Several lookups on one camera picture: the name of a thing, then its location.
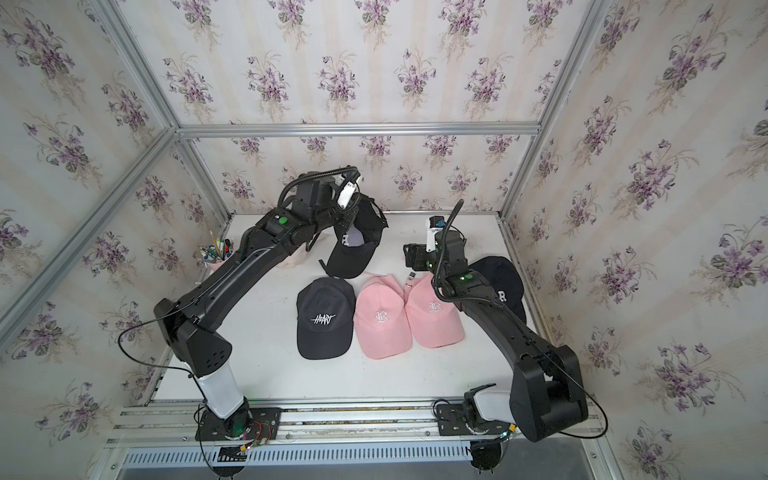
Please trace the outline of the black cap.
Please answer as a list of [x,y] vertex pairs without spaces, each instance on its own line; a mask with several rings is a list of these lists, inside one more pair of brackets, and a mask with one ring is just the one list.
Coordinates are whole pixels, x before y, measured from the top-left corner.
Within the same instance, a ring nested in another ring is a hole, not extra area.
[[337,242],[328,261],[319,261],[330,277],[353,279],[361,275],[388,227],[387,219],[374,199],[362,195],[357,207],[355,219],[348,227],[334,227]]
[[486,256],[471,263],[469,267],[488,280],[499,300],[523,323],[527,323],[523,304],[524,285],[509,259],[502,256]]

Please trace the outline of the pink cap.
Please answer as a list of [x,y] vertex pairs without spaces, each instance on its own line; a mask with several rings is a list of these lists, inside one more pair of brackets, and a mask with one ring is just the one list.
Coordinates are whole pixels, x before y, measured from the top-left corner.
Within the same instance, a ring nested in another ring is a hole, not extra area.
[[360,348],[369,359],[400,355],[412,347],[404,290],[392,275],[374,276],[363,285],[353,320]]
[[465,332],[457,308],[436,296],[432,278],[431,273],[408,275],[404,284],[405,312],[417,343],[437,349],[463,341]]

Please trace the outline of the dark grey baseball cap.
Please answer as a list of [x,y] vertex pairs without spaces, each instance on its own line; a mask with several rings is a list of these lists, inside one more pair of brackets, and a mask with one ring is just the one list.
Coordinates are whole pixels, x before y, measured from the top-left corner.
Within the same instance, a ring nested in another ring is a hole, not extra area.
[[319,278],[297,295],[297,349],[307,360],[344,355],[354,331],[356,296],[343,279]]

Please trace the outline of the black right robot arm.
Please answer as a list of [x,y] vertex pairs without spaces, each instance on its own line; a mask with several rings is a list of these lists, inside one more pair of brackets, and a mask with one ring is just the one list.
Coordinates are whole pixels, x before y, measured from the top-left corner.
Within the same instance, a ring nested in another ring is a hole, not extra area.
[[430,272],[438,298],[474,320],[501,351],[512,369],[511,422],[537,442],[585,421],[587,395],[573,350],[552,346],[507,307],[491,282],[469,267],[458,232],[440,237],[434,248],[404,245],[405,265]]

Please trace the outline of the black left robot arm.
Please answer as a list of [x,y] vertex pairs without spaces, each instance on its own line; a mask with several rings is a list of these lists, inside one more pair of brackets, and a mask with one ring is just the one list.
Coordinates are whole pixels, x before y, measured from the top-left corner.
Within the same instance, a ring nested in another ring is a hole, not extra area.
[[359,177],[353,166],[298,176],[206,280],[179,300],[163,299],[155,306],[166,344],[190,371],[207,414],[218,420],[224,437],[243,437],[252,416],[229,364],[232,344],[219,334],[219,327],[271,269],[300,247],[312,248],[325,229],[352,223],[362,198]]

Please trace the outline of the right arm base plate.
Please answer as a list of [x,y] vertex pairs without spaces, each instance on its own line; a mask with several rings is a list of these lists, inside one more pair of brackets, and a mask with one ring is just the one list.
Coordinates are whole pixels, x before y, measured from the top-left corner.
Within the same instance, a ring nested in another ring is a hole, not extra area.
[[473,407],[464,402],[450,403],[445,399],[437,399],[432,403],[431,409],[441,437],[499,436],[510,427],[508,422],[481,418]]

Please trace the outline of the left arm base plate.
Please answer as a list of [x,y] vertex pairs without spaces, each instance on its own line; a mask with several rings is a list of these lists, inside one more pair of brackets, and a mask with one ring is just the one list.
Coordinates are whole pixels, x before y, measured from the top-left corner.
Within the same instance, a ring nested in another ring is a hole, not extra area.
[[238,409],[226,420],[217,417],[213,411],[204,407],[197,417],[195,440],[213,441],[255,441],[266,442],[277,437],[281,408],[244,408]]

